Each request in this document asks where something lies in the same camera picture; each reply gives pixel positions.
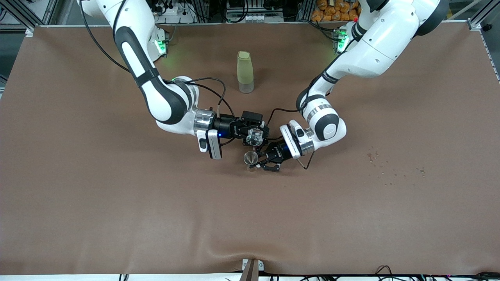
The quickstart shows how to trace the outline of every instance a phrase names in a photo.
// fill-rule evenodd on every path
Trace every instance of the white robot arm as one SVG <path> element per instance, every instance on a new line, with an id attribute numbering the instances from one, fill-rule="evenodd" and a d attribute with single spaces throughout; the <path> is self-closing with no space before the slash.
<path id="1" fill-rule="evenodd" d="M 448 11 L 446 0 L 360 0 L 362 13 L 359 20 L 344 26 L 347 30 L 347 49 L 297 98 L 296 108 L 309 124 L 302 128 L 295 120 L 280 127 L 285 145 L 272 145 L 267 154 L 273 160 L 261 161 L 256 166 L 266 168 L 266 163 L 281 163 L 287 158 L 298 159 L 317 149 L 342 139 L 346 124 L 326 99 L 335 83 L 346 75 L 373 78 L 383 74 L 399 57 L 413 37 L 432 31 Z M 280 151 L 279 147 L 289 150 Z"/>
<path id="2" fill-rule="evenodd" d="M 82 13 L 93 17 L 104 16 L 113 27 L 115 44 L 146 106 L 156 124 L 175 134 L 197 137 L 201 152 L 209 152 L 213 159 L 222 158 L 220 138 L 243 139 L 247 146 L 259 147 L 269 129 L 258 113 L 244 111 L 241 117 L 220 114 L 198 108 L 199 88 L 188 77 L 173 81 L 160 77 L 151 57 L 159 57 L 156 49 L 153 14 L 145 0 L 90 0 L 82 1 Z"/>

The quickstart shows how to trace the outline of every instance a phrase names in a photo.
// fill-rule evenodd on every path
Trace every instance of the silver ring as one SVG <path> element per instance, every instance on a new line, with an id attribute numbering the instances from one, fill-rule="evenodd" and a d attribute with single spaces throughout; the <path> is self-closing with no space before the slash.
<path id="1" fill-rule="evenodd" d="M 316 113 L 318 113 L 318 111 L 324 110 L 324 109 L 333 109 L 333 107 L 328 103 L 327 104 L 320 104 L 320 105 L 316 106 L 313 110 L 311 110 L 311 112 L 309 112 L 309 115 L 307 116 L 307 123 L 309 123 L 309 121 L 311 121 L 313 116 Z"/>

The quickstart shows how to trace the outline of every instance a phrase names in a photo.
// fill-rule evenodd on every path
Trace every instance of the black cable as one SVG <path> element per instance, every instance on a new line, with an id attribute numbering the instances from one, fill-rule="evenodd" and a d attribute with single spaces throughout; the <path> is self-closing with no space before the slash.
<path id="1" fill-rule="evenodd" d="M 305 94 L 305 98 L 307 99 L 309 97 L 309 90 L 311 89 L 311 87 L 313 86 L 314 82 L 317 80 L 318 76 L 316 76 L 313 80 L 311 80 L 311 82 L 309 83 L 309 86 L 307 87 L 307 93 Z M 279 108 L 279 107 L 276 107 L 274 108 L 272 111 L 271 111 L 271 115 L 269 116 L 269 119 L 267 120 L 267 126 L 269 126 L 269 123 L 271 122 L 271 119 L 273 118 L 273 115 L 275 114 L 275 111 L 283 111 L 283 112 L 299 112 L 303 109 L 306 108 L 306 106 L 308 105 L 307 102 L 304 102 L 304 104 L 299 108 L 299 109 L 284 109 L 284 108 Z"/>
<path id="2" fill-rule="evenodd" d="M 191 8 L 191 6 L 190 6 L 190 5 L 188 5 L 188 3 L 187 3 L 186 1 L 184 1 L 183 3 L 184 3 L 184 6 L 183 6 L 184 10 L 186 10 L 186 6 L 187 6 L 187 7 L 189 8 L 189 12 L 190 12 L 190 13 L 191 13 L 191 11 L 192 11 L 192 12 L 193 12 L 193 13 L 195 13 L 198 17 L 202 18 L 202 19 L 203 19 L 203 21 L 204 21 L 205 23 L 207 22 L 207 20 L 210 20 L 210 17 L 202 16 L 202 15 L 200 15 L 200 14 L 196 11 L 196 9 L 192 9 L 192 8 Z"/>
<path id="3" fill-rule="evenodd" d="M 118 7 L 118 11 L 116 12 L 116 16 L 114 16 L 114 21 L 113 21 L 113 42 L 115 42 L 115 32 L 117 31 L 117 23 L 118 23 L 118 18 L 120 17 L 120 14 L 122 13 L 122 9 L 125 6 L 125 2 L 127 0 L 123 0 L 120 4 L 120 7 Z"/>
<path id="4" fill-rule="evenodd" d="M 187 82 L 196 82 L 196 81 L 201 81 L 201 80 L 215 80 L 215 81 L 219 82 L 220 84 L 222 84 L 222 88 L 223 88 L 222 96 L 220 97 L 219 101 L 217 102 L 217 105 L 220 106 L 222 101 L 224 100 L 224 96 L 226 95 L 226 83 L 224 83 L 224 81 L 222 81 L 221 79 L 215 78 L 215 77 L 203 77 L 203 78 L 193 79 L 193 80 L 190 80 Z"/>
<path id="5" fill-rule="evenodd" d="M 387 269 L 389 271 L 389 274 L 392 276 L 393 272 L 391 271 L 391 268 L 388 265 L 381 265 L 378 267 L 377 271 L 375 272 L 375 275 L 379 274 L 382 270 Z"/>
<path id="6" fill-rule="evenodd" d="M 165 3 L 164 0 L 159 0 L 159 1 L 163 4 L 163 9 L 164 9 L 164 10 L 162 10 L 161 13 L 165 14 L 165 12 L 167 12 L 167 3 Z"/>
<path id="7" fill-rule="evenodd" d="M 326 27 L 321 27 L 320 24 L 318 23 L 318 25 L 314 24 L 314 22 L 308 20 L 308 19 L 299 19 L 298 22 L 305 22 L 305 23 L 308 23 L 310 25 L 312 25 L 315 29 L 318 29 L 320 28 L 321 30 L 324 30 L 324 31 L 334 31 L 333 28 L 326 28 Z"/>
<path id="8" fill-rule="evenodd" d="M 341 53 L 339 54 L 339 56 L 340 56 L 340 55 L 342 55 L 343 53 L 347 52 L 347 49 L 349 49 L 349 46 L 350 46 L 350 45 L 351 45 L 354 41 L 356 41 L 356 40 L 351 40 L 351 41 L 349 41 L 349 43 L 347 43 L 347 46 L 345 46 L 344 51 L 343 51 L 343 52 L 341 52 Z"/>
<path id="9" fill-rule="evenodd" d="M 118 276 L 118 281 L 122 281 L 122 275 L 124 275 L 123 281 L 127 281 L 129 279 L 129 274 L 120 274 L 120 276 Z"/>
<path id="10" fill-rule="evenodd" d="M 232 142 L 232 141 L 234 141 L 234 140 L 235 140 L 235 138 L 233 137 L 233 138 L 231 138 L 230 140 L 228 140 L 228 141 L 226 141 L 226 142 L 224 142 L 224 143 L 221 143 L 221 144 L 220 144 L 220 146 L 221 146 L 221 147 L 223 147 L 223 146 L 225 146 L 225 145 L 228 145 L 230 142 Z"/>
<path id="11" fill-rule="evenodd" d="M 319 29 L 319 31 L 321 31 L 321 34 L 323 34 L 326 38 L 328 38 L 329 40 L 333 41 L 333 42 L 336 42 L 336 41 L 340 41 L 340 39 L 335 39 L 333 37 L 330 37 L 328 36 L 328 34 L 325 33 L 325 30 L 323 30 L 319 24 L 319 22 L 316 21 L 316 24 L 317 24 L 317 29 Z"/>
<path id="12" fill-rule="evenodd" d="M 90 37 L 92 38 L 92 41 L 95 43 L 95 45 L 99 48 L 99 50 L 110 60 L 112 61 L 115 65 L 119 66 L 121 69 L 123 69 L 124 71 L 130 73 L 130 70 L 128 70 L 126 67 L 124 67 L 123 65 L 121 65 L 120 63 L 118 63 L 116 60 L 114 60 L 104 49 L 103 47 L 101 46 L 101 44 L 99 44 L 99 42 L 97 41 L 97 39 L 94 37 L 94 34 L 92 34 L 92 31 L 89 27 L 89 24 L 87 23 L 87 18 L 85 17 L 85 13 L 84 13 L 84 8 L 82 6 L 82 0 L 78 0 L 79 3 L 80 3 L 80 13 L 81 13 L 81 16 L 83 18 L 83 23 L 85 24 L 85 28 L 87 29 L 87 32 L 88 34 L 90 35 Z M 118 11 L 121 10 L 121 8 L 123 7 L 123 4 L 125 3 L 126 0 L 123 0 L 121 2 L 121 5 L 120 5 L 120 8 L 118 9 Z M 114 24 L 113 24 L 113 37 L 115 36 L 115 27 L 116 27 L 116 22 L 118 20 L 118 13 L 116 14 L 116 17 L 114 18 Z M 215 81 L 218 81 L 222 84 L 223 88 L 224 88 L 224 92 L 222 93 L 222 95 L 218 94 L 216 91 L 212 90 L 211 88 L 205 86 L 205 85 L 201 85 L 201 84 L 197 84 L 197 83 L 194 83 L 194 81 L 199 81 L 199 80 L 215 80 Z M 163 79 L 163 82 L 165 82 L 166 84 L 171 84 L 173 83 L 172 81 L 169 81 L 169 80 L 166 80 L 166 79 Z M 219 102 L 217 103 L 218 106 L 221 105 L 221 102 L 224 102 L 224 104 L 227 106 L 227 108 L 229 109 L 229 111 L 231 112 L 231 115 L 233 117 L 235 117 L 235 112 L 233 111 L 233 109 L 231 108 L 231 106 L 229 105 L 229 103 L 224 99 L 224 95 L 226 93 L 226 84 L 218 79 L 218 78 L 214 78 L 214 77 L 203 77 L 203 78 L 198 78 L 198 79 L 194 79 L 194 80 L 191 80 L 191 81 L 188 81 L 186 82 L 186 84 L 190 84 L 190 85 L 195 85 L 195 86 L 200 86 L 204 89 L 207 89 L 209 90 L 210 92 L 214 93 L 217 97 L 219 97 Z"/>
<path id="13" fill-rule="evenodd" d="M 199 86 L 199 87 L 202 87 L 202 88 L 204 88 L 204 89 L 207 89 L 207 90 L 209 90 L 210 92 L 212 92 L 214 95 L 216 95 L 217 97 L 221 98 L 221 95 L 220 95 L 220 94 L 218 94 L 216 91 L 212 90 L 211 88 L 209 88 L 209 87 L 207 87 L 207 86 L 205 86 L 205 85 L 202 85 L 202 84 L 196 84 L 196 83 L 194 83 L 194 82 L 189 82 L 189 83 L 187 83 L 187 84 L 189 84 L 189 85 L 195 85 L 195 86 Z M 227 108 L 228 108 L 228 109 L 229 109 L 229 111 L 231 112 L 232 117 L 233 117 L 233 118 L 234 118 L 234 117 L 236 117 L 235 112 L 233 111 L 233 109 L 231 108 L 231 106 L 229 105 L 229 103 L 228 103 L 225 99 L 223 99 L 223 100 L 222 100 L 222 102 L 223 102 L 223 103 L 227 106 Z"/>
<path id="14" fill-rule="evenodd" d="M 287 0 L 281 0 L 281 6 L 270 6 L 270 5 L 266 5 L 266 3 L 269 3 L 271 1 L 274 1 L 274 0 L 264 0 L 264 3 L 262 3 L 262 8 L 268 10 L 268 11 L 274 11 L 274 10 L 278 10 L 278 9 L 283 9 L 284 6 L 287 5 Z"/>
<path id="15" fill-rule="evenodd" d="M 283 139 L 283 135 L 280 135 L 278 137 L 271 137 L 271 138 L 267 138 L 268 141 L 277 141 L 279 139 Z"/>
<path id="16" fill-rule="evenodd" d="M 87 23 L 87 18 L 85 17 L 85 13 L 84 13 L 84 8 L 82 6 L 82 0 L 78 0 L 80 2 L 80 13 L 81 13 L 81 16 L 83 18 L 83 23 L 85 24 L 85 28 L 87 29 L 87 32 L 88 32 L 88 35 L 90 35 L 90 37 L 92 38 L 92 41 L 94 41 L 95 45 L 97 45 L 97 47 L 99 48 L 99 50 L 104 54 L 106 55 L 106 57 L 112 61 L 115 65 L 119 66 L 121 69 L 123 69 L 124 71 L 130 73 L 130 70 L 128 70 L 125 66 L 119 64 L 116 60 L 114 60 L 104 49 L 103 47 L 99 44 L 99 42 L 97 42 L 96 38 L 94 37 L 94 35 L 92 34 L 92 31 L 89 27 L 89 24 Z"/>
<path id="17" fill-rule="evenodd" d="M 5 16 L 6 16 L 6 15 L 7 15 L 7 10 L 4 10 L 4 8 L 0 7 L 0 16 L 1 16 L 1 18 L 0 18 L 0 22 L 1 22 L 1 21 L 3 21 L 3 20 L 5 19 Z"/>
<path id="18" fill-rule="evenodd" d="M 309 169 L 309 165 L 311 165 L 311 160 L 313 159 L 313 156 L 314 156 L 314 153 L 315 153 L 315 152 L 316 152 L 316 150 L 315 150 L 315 151 L 313 151 L 313 152 L 311 153 L 311 157 L 309 157 L 309 161 L 307 161 L 307 166 L 302 167 L 302 168 L 304 168 L 304 170 Z"/>
<path id="19" fill-rule="evenodd" d="M 245 0 L 245 4 L 246 4 L 246 11 L 245 11 L 245 6 L 243 6 L 243 14 L 241 15 L 241 17 L 236 20 L 236 21 L 231 21 L 230 19 L 228 19 L 226 16 L 224 16 L 224 9 L 222 8 L 222 1 L 223 0 L 219 0 L 219 14 L 220 14 L 220 17 L 227 23 L 233 23 L 233 24 L 237 24 L 241 21 L 243 21 L 247 15 L 249 14 L 249 10 L 250 10 L 250 5 L 249 5 L 249 1 L 248 0 Z"/>

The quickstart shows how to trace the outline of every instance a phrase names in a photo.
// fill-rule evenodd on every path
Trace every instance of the table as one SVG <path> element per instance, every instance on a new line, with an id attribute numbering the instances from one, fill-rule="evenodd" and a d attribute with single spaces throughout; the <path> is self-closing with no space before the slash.
<path id="1" fill-rule="evenodd" d="M 118 58 L 111 30 L 93 31 Z M 168 51 L 164 78 L 220 78 L 237 114 L 266 119 L 334 57 L 306 24 L 180 26 Z M 229 272 L 244 258 L 277 274 L 500 271 L 499 94 L 480 34 L 443 23 L 380 77 L 338 82 L 347 136 L 309 170 L 248 172 L 237 141 L 217 161 L 159 129 L 84 28 L 36 28 L 0 101 L 0 274 Z M 201 108 L 216 102 L 202 90 Z M 290 119 L 303 122 L 277 112 L 271 135 Z"/>

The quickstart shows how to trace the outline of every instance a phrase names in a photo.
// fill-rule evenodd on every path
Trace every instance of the yellow bottle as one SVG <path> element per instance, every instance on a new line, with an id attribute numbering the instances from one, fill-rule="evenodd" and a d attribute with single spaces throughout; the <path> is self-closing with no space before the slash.
<path id="1" fill-rule="evenodd" d="M 245 94 L 251 93 L 254 90 L 254 67 L 249 52 L 243 50 L 238 52 L 236 73 L 239 90 Z"/>

